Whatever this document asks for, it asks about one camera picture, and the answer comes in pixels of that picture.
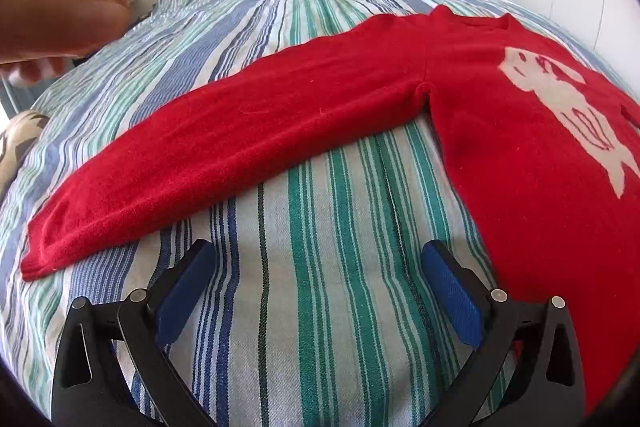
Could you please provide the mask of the person's left hand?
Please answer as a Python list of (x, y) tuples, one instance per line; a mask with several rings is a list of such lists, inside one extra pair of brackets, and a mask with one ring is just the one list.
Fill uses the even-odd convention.
[(130, 18), (129, 0), (1, 0), (1, 78), (23, 87), (58, 77), (119, 39)]

